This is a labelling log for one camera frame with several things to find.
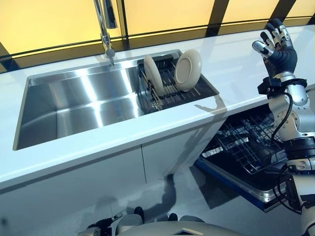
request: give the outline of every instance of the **chrome faucet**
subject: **chrome faucet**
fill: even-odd
[[[100,27],[100,38],[103,43],[105,54],[109,57],[112,65],[114,65],[114,55],[115,51],[110,42],[110,36],[107,32],[107,29],[117,28],[114,11],[112,7],[111,0],[103,0],[104,14],[100,0],[94,0],[96,14]]]

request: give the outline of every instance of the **plate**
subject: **plate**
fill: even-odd
[[[143,64],[147,79],[151,81],[157,95],[163,96],[165,94],[163,82],[154,60],[152,59],[151,56],[146,55],[144,57]]]
[[[201,75],[201,55],[194,49],[184,52],[175,67],[175,84],[181,91],[191,90]]]

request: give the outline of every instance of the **stainless steel sink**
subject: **stainless steel sink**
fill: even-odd
[[[27,80],[14,150],[110,125],[218,92],[201,75],[191,92],[171,82],[179,50],[153,54],[168,94],[157,97],[143,58],[31,76]]]

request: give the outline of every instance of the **countertop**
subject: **countertop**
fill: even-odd
[[[315,27],[287,29],[298,54],[294,74],[313,88]],[[267,103],[257,91],[267,71],[252,49],[259,35],[260,31],[250,31],[118,52],[115,59],[196,49],[202,74],[220,94],[21,150],[13,150],[13,142],[27,77],[108,59],[99,55],[0,74],[0,190]]]

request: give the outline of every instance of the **dish rack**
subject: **dish rack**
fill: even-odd
[[[286,160],[279,136],[275,136],[276,142],[271,141],[273,131],[272,114],[250,115],[233,123],[225,122],[202,156],[208,158],[226,152],[253,175]]]
[[[147,108],[147,113],[175,107],[218,94],[212,85],[206,81],[203,75],[200,76],[198,83],[190,91],[183,92],[179,90],[175,85],[174,79],[175,65],[178,58],[174,58],[173,55],[165,55],[153,57],[153,60],[155,61],[157,69],[161,75],[165,95],[161,97],[157,95],[153,84],[147,79],[143,60],[139,60],[137,64],[141,88],[138,91],[141,92],[138,93],[138,96],[150,98],[147,100],[147,104],[142,104],[142,107]]]

